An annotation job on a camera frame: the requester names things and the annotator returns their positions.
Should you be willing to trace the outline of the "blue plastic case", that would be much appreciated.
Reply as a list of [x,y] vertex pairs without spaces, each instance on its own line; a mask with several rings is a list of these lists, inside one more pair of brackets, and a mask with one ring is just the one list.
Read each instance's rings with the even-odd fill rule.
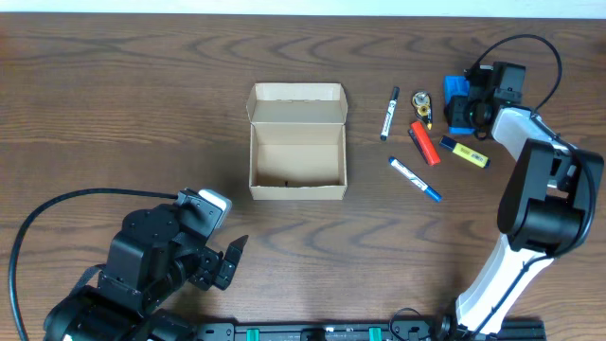
[[468,113],[470,84],[463,76],[446,76],[444,78],[444,115],[451,135],[472,135]]

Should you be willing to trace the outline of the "yellow highlighter pen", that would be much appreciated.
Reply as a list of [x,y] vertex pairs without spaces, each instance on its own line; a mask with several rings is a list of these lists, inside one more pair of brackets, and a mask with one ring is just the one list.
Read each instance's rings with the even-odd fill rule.
[[460,142],[457,142],[446,135],[439,140],[439,145],[481,169],[485,169],[490,165],[490,159],[487,156],[463,145]]

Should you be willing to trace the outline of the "clear correction tape dispenser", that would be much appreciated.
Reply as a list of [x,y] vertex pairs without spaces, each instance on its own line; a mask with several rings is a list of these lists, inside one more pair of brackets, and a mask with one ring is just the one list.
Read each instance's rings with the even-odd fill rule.
[[433,110],[431,96],[427,91],[418,91],[412,95],[411,103],[420,119],[428,130],[433,128]]

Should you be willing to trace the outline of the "red black stapler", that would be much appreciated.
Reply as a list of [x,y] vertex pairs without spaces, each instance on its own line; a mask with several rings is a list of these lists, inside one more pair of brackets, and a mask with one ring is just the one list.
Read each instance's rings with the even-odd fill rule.
[[429,166],[435,166],[441,162],[435,146],[429,138],[429,135],[426,133],[426,130],[421,122],[416,121],[412,123],[410,125],[409,134],[421,153],[423,159]]

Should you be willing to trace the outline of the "black white marker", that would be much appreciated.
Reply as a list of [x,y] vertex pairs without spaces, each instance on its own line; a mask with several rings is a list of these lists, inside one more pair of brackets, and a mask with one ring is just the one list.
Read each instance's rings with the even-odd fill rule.
[[394,114],[395,114],[395,111],[396,111],[396,108],[398,105],[399,94],[400,94],[400,88],[398,86],[395,86],[393,88],[390,101],[388,102],[388,105],[386,108],[383,126],[382,126],[381,133],[380,133],[381,141],[386,141],[387,138],[389,137],[393,117],[394,117]]

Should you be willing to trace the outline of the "blue white marker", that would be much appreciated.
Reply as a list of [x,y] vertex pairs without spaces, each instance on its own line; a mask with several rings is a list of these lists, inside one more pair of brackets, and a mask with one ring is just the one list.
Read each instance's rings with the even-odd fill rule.
[[442,200],[441,195],[432,187],[430,187],[426,182],[424,182],[420,177],[418,177],[415,173],[413,173],[410,169],[408,169],[400,160],[391,156],[388,159],[389,165],[397,170],[401,175],[407,178],[413,185],[419,188],[422,192],[424,192],[428,197],[430,197],[435,202],[439,203]]

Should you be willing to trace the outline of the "brown cardboard box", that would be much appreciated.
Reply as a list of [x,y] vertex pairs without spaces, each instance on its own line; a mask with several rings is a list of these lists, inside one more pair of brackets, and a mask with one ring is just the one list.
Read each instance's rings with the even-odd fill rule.
[[348,102],[342,84],[260,82],[246,111],[255,200],[344,198]]

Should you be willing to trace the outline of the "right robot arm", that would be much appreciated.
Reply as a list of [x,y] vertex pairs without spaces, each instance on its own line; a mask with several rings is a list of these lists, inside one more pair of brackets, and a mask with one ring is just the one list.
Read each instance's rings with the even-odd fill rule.
[[465,123],[504,146],[515,167],[498,207],[497,244],[437,321],[436,340],[494,339],[530,281],[581,246],[595,218],[604,160],[564,141],[523,106],[525,74],[521,65],[497,62],[444,79],[450,132]]

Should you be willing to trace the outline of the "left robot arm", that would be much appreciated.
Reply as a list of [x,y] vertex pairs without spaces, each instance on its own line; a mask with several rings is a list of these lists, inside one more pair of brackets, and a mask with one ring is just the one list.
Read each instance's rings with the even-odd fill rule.
[[207,246],[230,208],[212,190],[183,189],[171,204],[128,214],[107,261],[88,269],[46,317],[45,339],[197,339],[196,326],[160,306],[186,283],[202,291],[231,284],[247,236],[224,252]]

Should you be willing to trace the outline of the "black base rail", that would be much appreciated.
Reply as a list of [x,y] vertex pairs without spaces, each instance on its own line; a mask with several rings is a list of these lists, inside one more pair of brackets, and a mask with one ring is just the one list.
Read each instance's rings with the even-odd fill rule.
[[455,316],[422,316],[403,308],[388,321],[339,323],[238,324],[205,323],[198,326],[198,341],[431,341],[493,340],[546,341],[542,320],[513,318],[503,322],[497,333],[483,334],[456,326]]

